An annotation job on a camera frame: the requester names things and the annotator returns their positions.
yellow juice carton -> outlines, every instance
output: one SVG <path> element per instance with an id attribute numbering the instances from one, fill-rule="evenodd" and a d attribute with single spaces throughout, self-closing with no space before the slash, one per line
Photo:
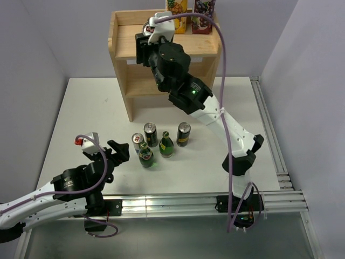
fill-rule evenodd
<path id="1" fill-rule="evenodd" d="M 165 9 L 167 11 L 171 11 L 173 15 L 177 15 L 179 13 L 185 13 L 187 12 L 187 0 L 166 0 Z M 186 17 L 175 19 L 174 23 L 175 23 L 176 34 L 185 33 L 185 29 L 187 25 Z"/>

wooden shelf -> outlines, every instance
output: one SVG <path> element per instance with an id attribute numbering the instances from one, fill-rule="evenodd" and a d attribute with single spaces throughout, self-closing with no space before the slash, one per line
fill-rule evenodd
<path id="1" fill-rule="evenodd" d="M 150 68 L 143 67 L 142 64 L 127 64 L 127 60 L 136 59 L 135 35 L 142 31 L 142 26 L 149 17 L 162 11 L 164 10 L 112 13 L 108 48 L 129 121 L 133 121 L 133 98 L 167 94 L 157 89 Z M 219 35 L 215 30 L 210 35 L 192 34 L 190 22 L 188 18 L 186 33 L 174 35 L 174 42 L 181 44 L 184 52 L 192 58 L 202 57 L 201 62 L 190 64 L 189 73 L 212 88 L 221 52 Z"/>

white wall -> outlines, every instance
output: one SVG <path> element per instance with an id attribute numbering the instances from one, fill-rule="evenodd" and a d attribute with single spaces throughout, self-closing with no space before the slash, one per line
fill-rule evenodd
<path id="1" fill-rule="evenodd" d="M 69 77 L 115 76 L 107 45 L 112 11 L 165 8 L 165 0 L 22 1 Z M 188 2 L 192 7 L 194 0 Z M 261 75 L 296 2 L 216 0 L 221 26 L 228 28 L 228 75 Z"/>
<path id="2" fill-rule="evenodd" d="M 20 0 L 0 1 L 0 202 L 34 190 L 66 79 Z M 0 244 L 13 258 L 17 241 Z"/>
<path id="3" fill-rule="evenodd" d="M 326 258 L 345 254 L 345 1 L 299 0 L 261 85 Z"/>

green bottle cap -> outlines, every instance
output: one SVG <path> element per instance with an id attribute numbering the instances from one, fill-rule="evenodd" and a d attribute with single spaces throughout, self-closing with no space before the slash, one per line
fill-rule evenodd
<path id="1" fill-rule="evenodd" d="M 169 137 L 169 132 L 164 131 L 164 132 L 163 132 L 163 137 L 164 137 L 165 139 L 167 139 L 167 138 Z"/>
<path id="2" fill-rule="evenodd" d="M 140 147 L 141 147 L 141 148 L 146 148 L 146 147 L 147 147 L 146 142 L 142 142 L 142 143 L 140 143 Z"/>

table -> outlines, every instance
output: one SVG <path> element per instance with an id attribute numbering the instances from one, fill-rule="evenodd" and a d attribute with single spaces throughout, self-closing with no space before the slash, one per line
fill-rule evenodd
<path id="1" fill-rule="evenodd" d="M 216 96 L 219 96 L 219 85 L 220 78 L 216 78 L 213 86 Z M 103 146 L 113 139 L 118 143 L 128 142 L 130 150 L 130 160 L 114 170 L 114 182 L 106 184 L 105 195 L 228 191 L 228 173 L 221 167 L 227 147 L 206 126 L 173 107 L 167 96 L 137 98 L 134 105 L 136 116 L 129 122 L 116 78 L 70 79 L 38 188 L 68 168 L 88 164 L 80 147 L 74 145 L 74 138 L 78 134 L 98 132 Z M 226 79 L 224 106 L 245 129 L 266 138 L 249 78 Z M 192 129 L 188 145 L 175 145 L 175 155 L 169 159 L 160 156 L 158 147 L 153 148 L 157 165 L 143 168 L 131 143 L 133 133 L 143 133 L 144 124 L 153 122 L 158 138 L 167 130 L 175 140 L 177 126 L 183 121 Z M 280 190 L 267 141 L 256 155 L 251 168 L 252 180 L 260 191 Z"/>

